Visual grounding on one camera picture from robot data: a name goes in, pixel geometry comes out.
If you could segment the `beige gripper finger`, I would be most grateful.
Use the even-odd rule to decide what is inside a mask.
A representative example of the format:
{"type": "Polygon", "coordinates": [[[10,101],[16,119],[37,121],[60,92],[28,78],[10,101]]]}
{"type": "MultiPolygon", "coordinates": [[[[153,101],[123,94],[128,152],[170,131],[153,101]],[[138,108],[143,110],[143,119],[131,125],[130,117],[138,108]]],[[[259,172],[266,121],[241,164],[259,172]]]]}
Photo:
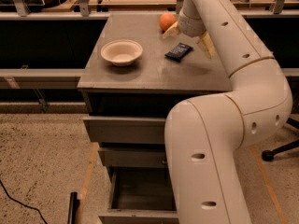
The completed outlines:
{"type": "Polygon", "coordinates": [[[209,59],[215,55],[215,47],[208,31],[199,37],[197,45],[209,59]]]}
{"type": "Polygon", "coordinates": [[[174,36],[178,35],[180,33],[178,23],[175,22],[172,24],[164,33],[163,33],[163,38],[167,38],[169,36],[174,36]]]}

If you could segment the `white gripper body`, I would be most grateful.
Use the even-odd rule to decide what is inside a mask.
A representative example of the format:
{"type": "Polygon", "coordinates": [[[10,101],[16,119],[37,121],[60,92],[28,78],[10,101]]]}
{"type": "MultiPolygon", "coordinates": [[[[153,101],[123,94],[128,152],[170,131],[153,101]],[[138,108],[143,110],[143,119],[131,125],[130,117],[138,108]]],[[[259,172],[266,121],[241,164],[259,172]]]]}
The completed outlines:
{"type": "Polygon", "coordinates": [[[193,0],[183,0],[178,14],[178,28],[189,37],[201,36],[206,31],[199,8],[193,0]]]}

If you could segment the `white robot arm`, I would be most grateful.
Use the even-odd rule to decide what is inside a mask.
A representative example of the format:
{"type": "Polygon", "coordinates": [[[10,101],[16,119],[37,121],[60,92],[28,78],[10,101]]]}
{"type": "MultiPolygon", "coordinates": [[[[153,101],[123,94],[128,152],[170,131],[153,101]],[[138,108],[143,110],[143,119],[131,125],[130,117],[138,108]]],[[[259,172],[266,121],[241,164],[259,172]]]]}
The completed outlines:
{"type": "Polygon", "coordinates": [[[234,152],[271,136],[292,111],[272,52],[229,0],[184,0],[180,30],[208,31],[231,83],[224,93],[175,105],[164,140],[179,224],[251,224],[234,152]]]}

